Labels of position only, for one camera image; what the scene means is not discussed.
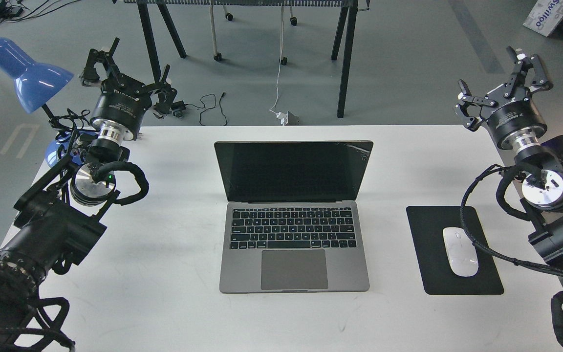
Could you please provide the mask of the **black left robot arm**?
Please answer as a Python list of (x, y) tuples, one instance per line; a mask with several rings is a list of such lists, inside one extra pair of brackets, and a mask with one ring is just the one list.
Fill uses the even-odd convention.
[(61, 125), (46, 106), (72, 73), (36, 62), (0, 38), (0, 69), (14, 80), (23, 109), (43, 109), (66, 139), (59, 161), (15, 203), (19, 231), (0, 249), (0, 352), (42, 352), (53, 342), (75, 350), (61, 330), (68, 300), (40, 298), (40, 285), (50, 270), (63, 275), (81, 263), (105, 233), (100, 220), (111, 205), (138, 202), (149, 192), (143, 170), (122, 144), (138, 138), (148, 111), (158, 118), (172, 113), (177, 92), (167, 80), (170, 66), (149, 85), (121, 73), (113, 59), (118, 43), (88, 54), (81, 84), (100, 87), (101, 94), (91, 118), (81, 116), (91, 127), (85, 130)]

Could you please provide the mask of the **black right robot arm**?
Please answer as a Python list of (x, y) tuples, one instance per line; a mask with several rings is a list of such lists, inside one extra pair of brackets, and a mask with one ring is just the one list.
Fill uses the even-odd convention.
[[(515, 152), (514, 165), (491, 165), (465, 191), (459, 207), (463, 232), (483, 253), (526, 269), (563, 278), (563, 134), (546, 142), (547, 131), (532, 96), (552, 89), (543, 60), (536, 54), (507, 47), (514, 69), (507, 82), (479, 97), (467, 83), (458, 81), (460, 94), (455, 104), (462, 125), (475, 132), (485, 127), (501, 150)], [(496, 189), (499, 207), (508, 215), (531, 222), (534, 232), (529, 243), (543, 259), (533, 263), (505, 256), (476, 239), (467, 226), (463, 211), (469, 195), (486, 176), (498, 173)]]

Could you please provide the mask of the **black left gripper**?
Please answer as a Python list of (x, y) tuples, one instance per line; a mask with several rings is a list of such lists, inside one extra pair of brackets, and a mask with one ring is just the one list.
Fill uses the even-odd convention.
[[(168, 79), (170, 65), (165, 66), (159, 82), (145, 86), (145, 93), (142, 92), (142, 82), (124, 74), (121, 76), (113, 59), (118, 43), (119, 38), (116, 37), (109, 50), (89, 50), (87, 62), (79, 76), (80, 83), (84, 87), (101, 86), (100, 98), (91, 115), (91, 124), (96, 130), (105, 122), (114, 122), (125, 127), (127, 137), (137, 137), (149, 108), (158, 119), (172, 114), (177, 91)], [(98, 63), (106, 71), (105, 80), (101, 80), (97, 72)], [(158, 96), (158, 102), (152, 106), (151, 96), (154, 94)]]

